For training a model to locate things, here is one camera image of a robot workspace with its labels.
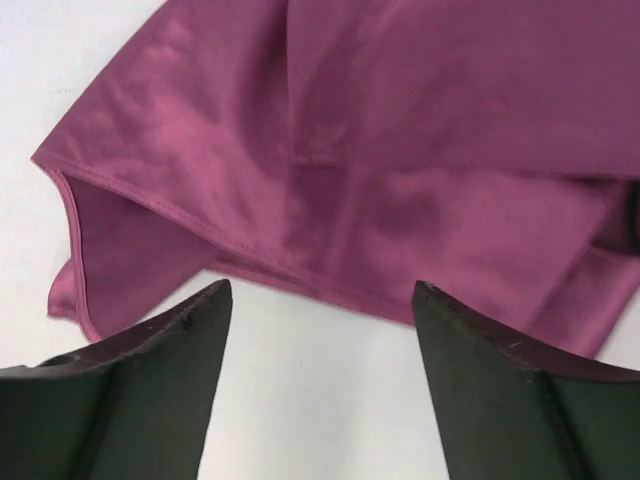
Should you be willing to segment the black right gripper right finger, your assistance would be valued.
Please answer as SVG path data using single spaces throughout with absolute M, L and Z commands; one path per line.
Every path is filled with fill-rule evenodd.
M 638 371 L 545 344 L 428 283 L 412 308 L 450 478 L 638 478 Z

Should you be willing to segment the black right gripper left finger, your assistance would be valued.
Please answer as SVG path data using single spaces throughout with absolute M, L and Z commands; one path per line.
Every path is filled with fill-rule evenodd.
M 87 347 L 1 372 L 5 479 L 194 479 L 232 290 L 217 281 Z

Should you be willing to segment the purple satin napkin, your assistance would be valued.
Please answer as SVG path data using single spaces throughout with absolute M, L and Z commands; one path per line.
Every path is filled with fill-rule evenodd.
M 592 357 L 639 286 L 635 1 L 168 1 L 33 157 L 88 339 L 202 270 Z

